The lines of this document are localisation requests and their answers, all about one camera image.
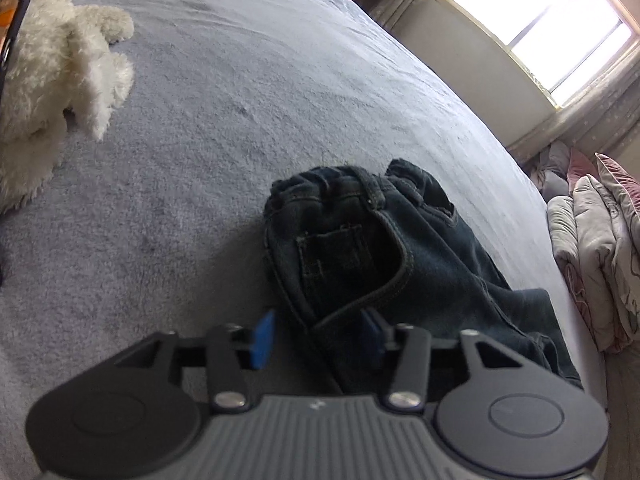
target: bedding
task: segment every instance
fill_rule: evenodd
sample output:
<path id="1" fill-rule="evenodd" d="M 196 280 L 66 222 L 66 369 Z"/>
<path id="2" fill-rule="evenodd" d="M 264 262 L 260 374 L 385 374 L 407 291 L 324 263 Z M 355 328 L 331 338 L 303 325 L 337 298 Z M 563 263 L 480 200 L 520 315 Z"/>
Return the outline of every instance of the bedding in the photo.
<path id="1" fill-rule="evenodd" d="M 542 199 L 545 202 L 548 203 L 556 196 L 569 195 L 569 183 L 552 170 L 545 170 L 544 179 L 545 183 L 543 184 L 540 193 L 542 194 Z"/>
<path id="2" fill-rule="evenodd" d="M 589 158 L 580 150 L 571 148 L 571 159 L 566 174 L 566 179 L 569 182 L 569 192 L 574 192 L 575 185 L 578 181 L 588 174 L 594 176 L 596 179 L 600 179 L 598 170 Z"/>
<path id="3" fill-rule="evenodd" d="M 571 150 L 560 140 L 555 140 L 540 153 L 540 169 L 551 170 L 557 176 L 566 177 L 569 171 Z"/>
<path id="4" fill-rule="evenodd" d="M 2 480 L 37 472 L 23 422 L 47 390 L 156 330 L 255 322 L 276 301 L 262 268 L 270 185 L 320 165 L 382 172 L 394 156 L 433 174 L 509 285 L 548 291 L 582 384 L 606 404 L 539 192 L 353 2 L 77 2 L 131 13 L 136 33 L 115 49 L 136 81 L 104 141 L 71 137 L 42 195 L 0 219 Z M 282 328 L 248 379 L 258 392 L 328 388 Z"/>
<path id="5" fill-rule="evenodd" d="M 613 223 L 622 215 L 607 189 L 590 174 L 575 186 L 574 215 L 593 337 L 600 351 L 620 352 L 634 335 L 630 325 L 632 312 L 625 309 L 625 301 L 630 308 L 635 301 L 622 269 L 625 253 L 631 255 L 630 239 L 628 234 L 624 237 L 617 222 L 615 227 Z"/>
<path id="6" fill-rule="evenodd" d="M 629 232 L 636 247 L 640 247 L 640 184 L 625 169 L 607 155 L 596 153 L 602 183 L 607 186 L 622 208 Z"/>
<path id="7" fill-rule="evenodd" d="M 587 304 L 587 293 L 580 270 L 580 253 L 578 252 L 578 226 L 574 216 L 574 199 L 569 196 L 552 198 L 546 208 L 546 216 L 551 236 L 551 248 L 558 269 L 569 288 L 574 304 L 584 319 L 591 336 L 593 322 Z"/>

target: folded blanket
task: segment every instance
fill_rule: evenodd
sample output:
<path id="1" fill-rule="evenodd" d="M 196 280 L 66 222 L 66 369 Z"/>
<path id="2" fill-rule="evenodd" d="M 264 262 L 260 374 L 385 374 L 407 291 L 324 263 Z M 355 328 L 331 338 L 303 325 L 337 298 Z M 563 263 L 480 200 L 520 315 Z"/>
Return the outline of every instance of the folded blanket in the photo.
<path id="1" fill-rule="evenodd" d="M 616 239 L 612 269 L 616 288 L 612 291 L 622 326 L 633 338 L 638 332 L 638 303 L 640 303 L 640 258 L 626 225 L 622 206 L 603 184 L 588 176 L 609 210 L 611 227 Z"/>
<path id="2" fill-rule="evenodd" d="M 610 208 L 617 216 L 615 200 L 611 204 L 607 199 L 607 206 L 603 200 L 607 195 L 606 188 L 591 175 L 582 177 L 574 189 L 574 216 L 593 338 L 600 351 L 619 352 L 631 343 L 633 330 L 614 270 L 614 261 L 619 261 L 616 250 L 620 256 L 626 243 L 618 225 L 614 231 Z M 617 277 L 622 280 L 621 270 Z"/>
<path id="3" fill-rule="evenodd" d="M 546 216 L 551 236 L 554 259 L 574 299 L 574 304 L 593 336 L 591 313 L 587 304 L 586 291 L 580 274 L 578 253 L 578 228 L 574 217 L 574 199 L 570 196 L 556 196 L 548 203 Z"/>

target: jeans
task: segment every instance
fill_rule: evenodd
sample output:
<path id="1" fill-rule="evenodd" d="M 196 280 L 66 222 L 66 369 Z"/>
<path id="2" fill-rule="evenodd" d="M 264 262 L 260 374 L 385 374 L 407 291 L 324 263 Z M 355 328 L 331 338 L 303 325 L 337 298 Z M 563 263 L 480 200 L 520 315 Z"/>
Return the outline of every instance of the jeans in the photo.
<path id="1" fill-rule="evenodd" d="M 315 168 L 264 209 L 272 275 L 296 330 L 349 393 L 384 385 L 362 361 L 361 311 L 436 338 L 475 329 L 580 386 L 545 290 L 511 290 L 440 184 L 405 160 L 385 176 Z"/>

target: pink pillow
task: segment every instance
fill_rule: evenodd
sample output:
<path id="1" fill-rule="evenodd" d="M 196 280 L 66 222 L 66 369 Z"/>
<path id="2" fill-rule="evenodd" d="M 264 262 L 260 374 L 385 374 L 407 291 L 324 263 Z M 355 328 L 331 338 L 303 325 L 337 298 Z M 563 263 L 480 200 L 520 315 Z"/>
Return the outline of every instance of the pink pillow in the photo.
<path id="1" fill-rule="evenodd" d="M 622 208 L 629 234 L 636 249 L 640 249 L 640 183 L 607 155 L 596 153 L 600 180 Z"/>
<path id="2" fill-rule="evenodd" d="M 583 152 L 571 148 L 569 169 L 566 172 L 566 180 L 569 183 L 569 193 L 574 192 L 575 184 L 585 175 L 591 175 L 600 180 L 598 170 L 596 170 L 596 167 L 587 156 Z"/>

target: gray bedsheet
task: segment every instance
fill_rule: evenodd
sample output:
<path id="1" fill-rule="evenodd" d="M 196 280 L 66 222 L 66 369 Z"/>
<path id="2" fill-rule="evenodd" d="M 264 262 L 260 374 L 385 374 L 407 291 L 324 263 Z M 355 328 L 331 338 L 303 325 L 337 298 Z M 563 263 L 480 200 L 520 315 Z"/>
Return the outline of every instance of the gray bedsheet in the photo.
<path id="1" fill-rule="evenodd" d="M 0 221 L 0 478 L 36 472 L 44 392 L 155 330 L 252 323 L 270 184 L 320 164 L 439 179 L 514 288 L 549 291 L 582 380 L 602 364 L 553 260 L 545 204 L 482 122 L 349 0 L 78 0 L 122 6 L 136 68 L 100 144 L 70 136 L 33 203 Z M 260 391 L 324 388 L 280 330 Z"/>

